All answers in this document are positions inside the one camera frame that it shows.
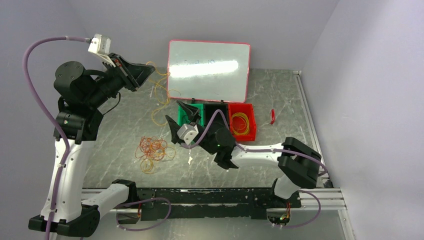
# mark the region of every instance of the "red marker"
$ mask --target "red marker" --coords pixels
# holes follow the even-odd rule
[[[271,122],[269,124],[274,124],[274,122],[276,121],[276,111],[274,111],[274,109],[271,109]]]

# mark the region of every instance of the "whiteboard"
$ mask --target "whiteboard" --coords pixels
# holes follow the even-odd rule
[[[171,40],[171,98],[244,103],[251,47],[239,42]]]

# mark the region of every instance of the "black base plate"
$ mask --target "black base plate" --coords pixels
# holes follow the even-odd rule
[[[288,199],[279,198],[269,187],[253,188],[138,188],[140,199],[162,197],[172,204],[169,219],[236,218],[267,219],[267,209],[300,208],[299,193]],[[166,202],[156,201],[141,207],[141,221],[163,219],[168,213]]]

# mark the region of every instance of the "plastic bin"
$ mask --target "plastic bin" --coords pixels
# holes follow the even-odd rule
[[[205,103],[204,104],[204,125],[205,126],[208,125],[209,121],[211,120],[212,115],[218,109],[221,110],[224,113],[226,122],[228,124],[230,123],[229,117],[228,117],[229,116],[228,115],[228,104],[226,104],[226,103]],[[222,125],[225,126],[223,117],[219,113],[218,113],[218,115],[216,115],[216,117],[213,121],[218,122],[218,123],[222,123]]]
[[[204,127],[205,126],[205,108],[204,108],[204,105],[200,104],[200,103],[193,103],[193,104],[189,104],[189,105],[199,109],[200,121],[199,121],[198,124],[200,124],[200,126]],[[189,124],[190,123],[186,112],[181,108],[181,106],[178,106],[178,119],[177,119],[176,123],[180,126],[182,126],[183,124]]]
[[[246,135],[234,134],[234,129],[237,132],[243,132],[246,130],[245,122],[240,117],[232,117],[235,113],[244,113],[249,119],[249,133]],[[250,103],[229,103],[228,104],[228,116],[229,116],[229,130],[238,142],[254,141],[256,138],[256,122],[255,114],[253,111],[253,105]]]

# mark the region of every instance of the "black bin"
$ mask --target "black bin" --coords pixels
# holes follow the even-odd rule
[[[212,115],[216,110],[221,110],[224,113],[225,120],[227,124],[230,124],[229,117],[228,117],[228,104],[226,103],[205,103],[204,104],[204,126],[206,127],[209,123],[209,121],[212,118]],[[214,123],[220,123],[225,126],[223,117],[221,114],[217,114],[215,116],[215,119],[213,120]]]

